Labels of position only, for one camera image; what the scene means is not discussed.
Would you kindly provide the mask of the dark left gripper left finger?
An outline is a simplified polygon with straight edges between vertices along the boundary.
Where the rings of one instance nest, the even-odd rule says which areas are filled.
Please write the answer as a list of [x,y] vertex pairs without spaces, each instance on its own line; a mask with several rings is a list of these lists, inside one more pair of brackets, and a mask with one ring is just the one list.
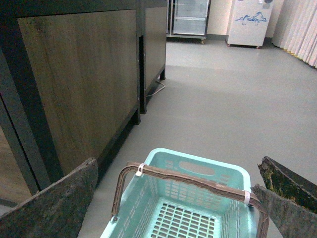
[[98,180],[98,163],[89,158],[68,175],[0,218],[2,238],[76,238]]

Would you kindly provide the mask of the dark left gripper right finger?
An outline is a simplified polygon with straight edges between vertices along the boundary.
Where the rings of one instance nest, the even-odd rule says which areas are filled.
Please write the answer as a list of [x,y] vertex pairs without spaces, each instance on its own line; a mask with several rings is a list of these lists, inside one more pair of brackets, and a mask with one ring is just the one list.
[[265,186],[251,188],[284,238],[317,236],[317,185],[265,156],[258,164]]

